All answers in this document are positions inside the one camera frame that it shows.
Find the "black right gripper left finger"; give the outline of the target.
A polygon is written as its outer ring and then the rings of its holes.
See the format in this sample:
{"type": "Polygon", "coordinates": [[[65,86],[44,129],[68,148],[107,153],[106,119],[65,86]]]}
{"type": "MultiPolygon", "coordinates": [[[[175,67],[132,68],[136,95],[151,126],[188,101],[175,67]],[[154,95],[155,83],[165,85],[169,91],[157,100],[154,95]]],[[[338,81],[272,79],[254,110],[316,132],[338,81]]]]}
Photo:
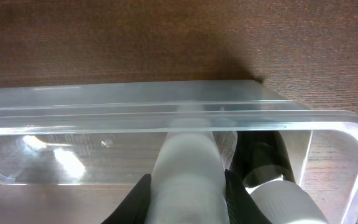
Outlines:
{"type": "Polygon", "coordinates": [[[144,224],[150,205],[151,174],[143,175],[102,224],[144,224]]]}

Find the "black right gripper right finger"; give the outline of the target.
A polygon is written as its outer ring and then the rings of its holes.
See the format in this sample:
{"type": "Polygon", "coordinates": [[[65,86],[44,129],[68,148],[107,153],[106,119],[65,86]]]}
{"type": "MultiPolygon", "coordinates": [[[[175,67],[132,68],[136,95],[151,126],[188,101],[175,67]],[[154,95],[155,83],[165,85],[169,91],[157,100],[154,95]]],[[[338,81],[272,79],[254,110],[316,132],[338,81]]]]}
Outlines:
{"type": "Polygon", "coordinates": [[[226,205],[230,224],[272,224],[260,211],[240,178],[232,171],[225,170],[226,205]]]}

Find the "black bottle white cap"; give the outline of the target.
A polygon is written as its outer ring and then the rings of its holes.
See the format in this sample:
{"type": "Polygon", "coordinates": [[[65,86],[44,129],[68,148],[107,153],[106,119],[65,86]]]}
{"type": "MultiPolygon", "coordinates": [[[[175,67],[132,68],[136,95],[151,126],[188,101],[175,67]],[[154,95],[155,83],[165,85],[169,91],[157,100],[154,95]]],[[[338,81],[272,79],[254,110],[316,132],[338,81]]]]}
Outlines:
{"type": "Polygon", "coordinates": [[[317,204],[296,183],[278,131],[238,131],[229,170],[272,223],[327,223],[317,204]]]}

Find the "white tube bottle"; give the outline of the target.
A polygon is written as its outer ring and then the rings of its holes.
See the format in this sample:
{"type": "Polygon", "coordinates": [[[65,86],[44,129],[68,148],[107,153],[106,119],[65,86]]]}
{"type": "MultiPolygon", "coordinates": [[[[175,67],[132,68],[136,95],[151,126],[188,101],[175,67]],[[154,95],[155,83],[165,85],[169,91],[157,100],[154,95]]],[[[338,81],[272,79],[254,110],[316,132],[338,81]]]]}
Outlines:
{"type": "Polygon", "coordinates": [[[209,126],[193,114],[204,106],[180,105],[152,172],[146,223],[229,223],[226,179],[219,149],[210,131],[178,131],[209,126]]]}

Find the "clear plastic container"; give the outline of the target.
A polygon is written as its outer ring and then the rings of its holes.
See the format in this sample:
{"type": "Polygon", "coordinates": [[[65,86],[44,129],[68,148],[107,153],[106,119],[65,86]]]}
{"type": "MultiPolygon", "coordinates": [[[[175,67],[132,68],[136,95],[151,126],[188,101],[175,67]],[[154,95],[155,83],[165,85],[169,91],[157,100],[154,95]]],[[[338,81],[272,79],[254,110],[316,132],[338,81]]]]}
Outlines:
{"type": "Polygon", "coordinates": [[[358,115],[252,80],[0,88],[0,223],[355,223],[358,115]]]}

